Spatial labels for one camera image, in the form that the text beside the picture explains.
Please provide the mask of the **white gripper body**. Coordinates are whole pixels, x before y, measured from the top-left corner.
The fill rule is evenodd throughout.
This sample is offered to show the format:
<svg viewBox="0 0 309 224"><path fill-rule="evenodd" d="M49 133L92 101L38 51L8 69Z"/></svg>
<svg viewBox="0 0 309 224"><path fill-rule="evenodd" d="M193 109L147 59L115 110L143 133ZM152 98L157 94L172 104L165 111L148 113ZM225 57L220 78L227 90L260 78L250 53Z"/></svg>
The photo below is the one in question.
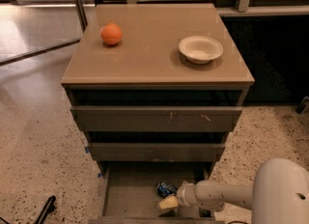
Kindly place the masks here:
<svg viewBox="0 0 309 224"><path fill-rule="evenodd" d="M182 206L193 207L197 205L194 183L184 181L177 191L177 198Z"/></svg>

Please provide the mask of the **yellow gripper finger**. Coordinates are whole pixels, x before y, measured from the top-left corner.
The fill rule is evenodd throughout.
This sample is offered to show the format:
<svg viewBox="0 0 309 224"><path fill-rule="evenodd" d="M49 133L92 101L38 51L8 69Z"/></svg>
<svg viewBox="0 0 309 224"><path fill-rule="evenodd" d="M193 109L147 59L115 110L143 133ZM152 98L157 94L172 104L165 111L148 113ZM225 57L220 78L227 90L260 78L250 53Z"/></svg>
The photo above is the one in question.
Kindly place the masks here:
<svg viewBox="0 0 309 224"><path fill-rule="evenodd" d="M157 204L157 207L160 210L174 209L177 208L178 206L179 206L179 200L175 195L169 195Z"/></svg>

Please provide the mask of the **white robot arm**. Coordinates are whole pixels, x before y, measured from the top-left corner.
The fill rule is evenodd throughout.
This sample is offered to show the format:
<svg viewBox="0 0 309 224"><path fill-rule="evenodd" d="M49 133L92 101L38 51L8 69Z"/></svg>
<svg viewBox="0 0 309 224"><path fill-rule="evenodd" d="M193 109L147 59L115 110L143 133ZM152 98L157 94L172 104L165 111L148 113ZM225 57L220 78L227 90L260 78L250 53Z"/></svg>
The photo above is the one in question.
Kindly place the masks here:
<svg viewBox="0 0 309 224"><path fill-rule="evenodd" d="M227 204L250 210L252 224L309 224L309 172L288 159L272 158L260 165L251 185L183 182L158 207L221 211Z"/></svg>

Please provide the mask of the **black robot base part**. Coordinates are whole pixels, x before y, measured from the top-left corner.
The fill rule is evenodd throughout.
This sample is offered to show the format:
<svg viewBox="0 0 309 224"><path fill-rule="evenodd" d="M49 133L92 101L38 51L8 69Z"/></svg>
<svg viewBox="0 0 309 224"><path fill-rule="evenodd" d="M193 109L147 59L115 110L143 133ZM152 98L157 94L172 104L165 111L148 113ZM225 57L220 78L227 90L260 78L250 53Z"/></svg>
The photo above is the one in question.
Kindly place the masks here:
<svg viewBox="0 0 309 224"><path fill-rule="evenodd" d="M56 197L54 195L50 196L46 203L44 204L42 211L40 212L38 218L35 221L35 224L43 224L45 219L49 214L55 211L55 202L56 202Z"/></svg>

